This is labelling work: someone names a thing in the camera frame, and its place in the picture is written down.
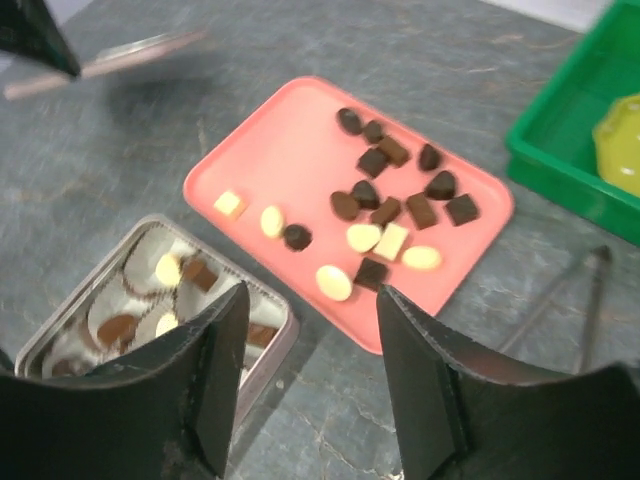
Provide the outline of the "brown rectangular chocolate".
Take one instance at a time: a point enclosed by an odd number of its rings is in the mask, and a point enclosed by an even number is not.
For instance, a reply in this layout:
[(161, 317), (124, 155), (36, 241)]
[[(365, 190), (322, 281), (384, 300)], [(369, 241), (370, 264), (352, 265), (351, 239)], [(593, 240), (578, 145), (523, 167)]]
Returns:
[(277, 333), (277, 328), (250, 323), (247, 333), (247, 344), (265, 349)]

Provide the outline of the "white oval chocolate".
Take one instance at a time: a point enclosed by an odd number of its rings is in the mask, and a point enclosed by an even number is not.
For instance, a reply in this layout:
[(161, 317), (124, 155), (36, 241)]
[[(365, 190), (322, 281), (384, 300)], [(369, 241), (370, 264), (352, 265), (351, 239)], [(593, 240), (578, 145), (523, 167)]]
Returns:
[(266, 237), (279, 238), (285, 228), (284, 214), (280, 208), (275, 205), (266, 207), (260, 217), (260, 227)]
[(323, 265), (315, 274), (320, 291), (334, 301), (347, 300), (353, 291), (350, 277), (334, 265)]
[(166, 334), (167, 332), (176, 328), (178, 325), (179, 320), (177, 319), (175, 314), (171, 312), (164, 313), (157, 321), (155, 328), (155, 337), (158, 338)]

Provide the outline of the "pink chocolate tray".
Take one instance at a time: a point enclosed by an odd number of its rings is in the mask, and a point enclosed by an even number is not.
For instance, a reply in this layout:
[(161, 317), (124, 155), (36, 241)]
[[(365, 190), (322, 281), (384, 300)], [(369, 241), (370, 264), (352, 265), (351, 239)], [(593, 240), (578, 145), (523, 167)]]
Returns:
[[(379, 121), (412, 156), (425, 144), (421, 134), (325, 80), (300, 77), (280, 88), (207, 154), (187, 175), (183, 194), (195, 211), (346, 336), (364, 350), (380, 354), (375, 293), (356, 288), (348, 300), (336, 302), (319, 291), (315, 280), (323, 265), (354, 275), (361, 263), (361, 256), (346, 241), (348, 223), (330, 206), (334, 191), (350, 190), (362, 178), (357, 161), (367, 148), (363, 138), (340, 128), (336, 114), (342, 107), (355, 109), (364, 120)], [(412, 230), (407, 242), (437, 248), (442, 264), (420, 272), (393, 262), (388, 275), (392, 286), (429, 314), (442, 309), (514, 210), (510, 190), (495, 176), (451, 152), (444, 153), (443, 166), (456, 176), (460, 193), (477, 205), (478, 218), (457, 226), (444, 204), (435, 202), (436, 225)], [(213, 208), (227, 190), (248, 203), (236, 220)], [(277, 239), (263, 234), (260, 217), (271, 205), (283, 212), (285, 227), (301, 224), (312, 232), (306, 249), (290, 250), (283, 232)]]

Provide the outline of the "green plastic bin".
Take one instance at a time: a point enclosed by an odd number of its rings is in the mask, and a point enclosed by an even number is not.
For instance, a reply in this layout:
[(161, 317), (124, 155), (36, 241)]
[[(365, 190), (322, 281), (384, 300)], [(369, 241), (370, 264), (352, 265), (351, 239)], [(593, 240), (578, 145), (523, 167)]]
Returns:
[(639, 4), (615, 1), (513, 124), (508, 176), (552, 203), (638, 244), (639, 200), (597, 173), (592, 131), (639, 91)]

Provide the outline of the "white heart chocolate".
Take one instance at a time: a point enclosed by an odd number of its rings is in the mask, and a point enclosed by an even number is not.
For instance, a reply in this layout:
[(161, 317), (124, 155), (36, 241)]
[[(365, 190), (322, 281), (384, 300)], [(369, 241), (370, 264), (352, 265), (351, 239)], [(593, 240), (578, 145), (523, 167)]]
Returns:
[(154, 274), (163, 286), (178, 286), (182, 277), (179, 258), (171, 253), (162, 255), (156, 263)]

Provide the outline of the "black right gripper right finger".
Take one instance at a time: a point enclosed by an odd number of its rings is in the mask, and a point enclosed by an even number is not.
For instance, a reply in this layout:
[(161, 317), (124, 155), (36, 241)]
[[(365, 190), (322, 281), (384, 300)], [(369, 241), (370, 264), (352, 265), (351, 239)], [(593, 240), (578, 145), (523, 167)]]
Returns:
[(383, 287), (380, 337), (408, 479), (635, 479), (639, 369), (564, 374), (500, 354)]

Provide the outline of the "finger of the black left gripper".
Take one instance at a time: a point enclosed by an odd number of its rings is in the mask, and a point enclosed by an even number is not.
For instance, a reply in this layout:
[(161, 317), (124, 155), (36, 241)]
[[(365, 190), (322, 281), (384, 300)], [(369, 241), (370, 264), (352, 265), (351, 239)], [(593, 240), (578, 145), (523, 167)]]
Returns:
[(1, 50), (78, 77), (81, 66), (47, 4), (1, 0)]

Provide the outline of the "brown square chocolate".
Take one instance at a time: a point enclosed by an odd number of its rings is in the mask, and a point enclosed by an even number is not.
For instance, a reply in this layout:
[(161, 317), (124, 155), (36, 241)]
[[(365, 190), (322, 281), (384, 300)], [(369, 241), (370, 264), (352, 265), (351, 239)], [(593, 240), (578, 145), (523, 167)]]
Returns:
[(219, 278), (218, 274), (209, 268), (207, 262), (199, 258), (185, 264), (183, 277), (203, 293), (209, 292)]

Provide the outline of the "silver tin lid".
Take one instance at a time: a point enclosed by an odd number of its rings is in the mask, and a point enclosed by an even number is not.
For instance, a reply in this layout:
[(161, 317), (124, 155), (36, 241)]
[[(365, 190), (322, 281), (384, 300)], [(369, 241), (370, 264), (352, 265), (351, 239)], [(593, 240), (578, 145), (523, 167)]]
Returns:
[(208, 33), (205, 30), (162, 34), (109, 48), (101, 52), (94, 60), (86, 63), (82, 67), (80, 75), (74, 79), (58, 73), (42, 74), (7, 84), (3, 88), (3, 95), (9, 101), (17, 100), (61, 88), (77, 80), (87, 80), (149, 64), (201, 42), (207, 36)]

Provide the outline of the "brown round chocolate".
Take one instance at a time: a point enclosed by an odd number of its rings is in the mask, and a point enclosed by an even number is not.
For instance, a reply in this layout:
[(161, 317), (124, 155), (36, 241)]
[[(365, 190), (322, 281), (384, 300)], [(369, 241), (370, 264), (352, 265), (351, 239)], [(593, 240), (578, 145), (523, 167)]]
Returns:
[(100, 342), (110, 348), (119, 345), (127, 347), (135, 337), (139, 318), (132, 314), (118, 314), (106, 320), (98, 329), (97, 337)]

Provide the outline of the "yellow-green dotted plate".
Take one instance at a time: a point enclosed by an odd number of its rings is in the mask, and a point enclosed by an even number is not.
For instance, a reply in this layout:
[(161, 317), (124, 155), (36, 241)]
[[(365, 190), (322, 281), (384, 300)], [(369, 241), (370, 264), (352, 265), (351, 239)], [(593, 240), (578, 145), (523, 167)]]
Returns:
[(639, 95), (615, 100), (593, 129), (597, 171), (607, 183), (639, 196)]

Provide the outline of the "dark round chocolate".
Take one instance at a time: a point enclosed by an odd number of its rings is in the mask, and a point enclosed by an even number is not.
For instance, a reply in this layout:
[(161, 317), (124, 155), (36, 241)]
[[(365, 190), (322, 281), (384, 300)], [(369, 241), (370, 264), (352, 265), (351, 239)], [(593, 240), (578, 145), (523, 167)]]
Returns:
[(286, 246), (294, 251), (300, 252), (306, 249), (312, 242), (312, 232), (304, 225), (289, 224), (283, 231), (283, 238)]

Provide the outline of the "metal tongs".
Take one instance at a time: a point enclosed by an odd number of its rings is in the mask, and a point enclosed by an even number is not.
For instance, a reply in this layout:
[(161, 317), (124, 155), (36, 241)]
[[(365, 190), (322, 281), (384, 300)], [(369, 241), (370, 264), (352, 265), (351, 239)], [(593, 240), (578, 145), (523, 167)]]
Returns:
[(572, 373), (592, 368), (601, 324), (604, 294), (613, 265), (609, 246), (600, 245), (574, 256), (524, 310), (516, 325), (496, 347), (504, 355), (515, 355), (526, 337), (549, 320), (568, 316), (576, 331)]

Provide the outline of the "pink square chocolate tin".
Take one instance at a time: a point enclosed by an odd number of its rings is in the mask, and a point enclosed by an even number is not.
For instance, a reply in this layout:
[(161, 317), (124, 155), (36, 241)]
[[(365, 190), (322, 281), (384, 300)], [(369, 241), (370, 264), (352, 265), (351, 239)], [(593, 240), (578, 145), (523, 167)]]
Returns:
[[(166, 253), (180, 260), (182, 277), (173, 288), (163, 286), (154, 274)], [(196, 258), (219, 276), (207, 293), (183, 277), (185, 264)], [(14, 373), (32, 379), (85, 373), (120, 352), (118, 345), (108, 348), (97, 337), (106, 320), (125, 313), (139, 318), (135, 337), (126, 347), (133, 350), (155, 339), (164, 313), (175, 314), (180, 325), (239, 282), (249, 290), (250, 323), (278, 329), (265, 349), (246, 340), (235, 414), (241, 423), (291, 350), (299, 323), (275, 290), (159, 215), (141, 219), (74, 289), (18, 353)]]

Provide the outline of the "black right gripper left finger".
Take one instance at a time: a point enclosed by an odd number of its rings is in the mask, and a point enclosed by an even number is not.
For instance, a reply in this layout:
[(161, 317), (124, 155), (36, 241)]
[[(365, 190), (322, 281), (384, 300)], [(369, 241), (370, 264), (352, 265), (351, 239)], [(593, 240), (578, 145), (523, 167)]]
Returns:
[(224, 476), (248, 330), (244, 283), (89, 373), (1, 376), (5, 479)]

